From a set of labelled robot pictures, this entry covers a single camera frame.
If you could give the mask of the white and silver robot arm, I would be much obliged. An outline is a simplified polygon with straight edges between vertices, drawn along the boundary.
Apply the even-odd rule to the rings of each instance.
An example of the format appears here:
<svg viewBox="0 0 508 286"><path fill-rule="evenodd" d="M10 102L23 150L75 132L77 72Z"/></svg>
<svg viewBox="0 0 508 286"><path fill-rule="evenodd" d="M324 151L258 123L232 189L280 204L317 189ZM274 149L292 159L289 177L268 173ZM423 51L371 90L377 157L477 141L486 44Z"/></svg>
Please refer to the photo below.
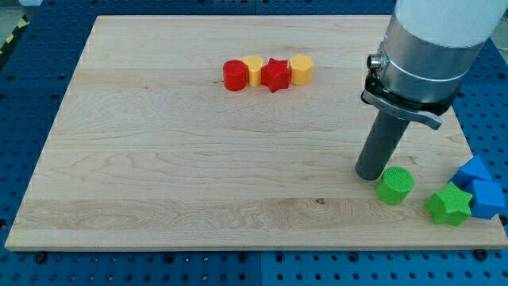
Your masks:
<svg viewBox="0 0 508 286"><path fill-rule="evenodd" d="M377 126L438 129L507 0L398 0L378 50L367 58L362 99Z"/></svg>

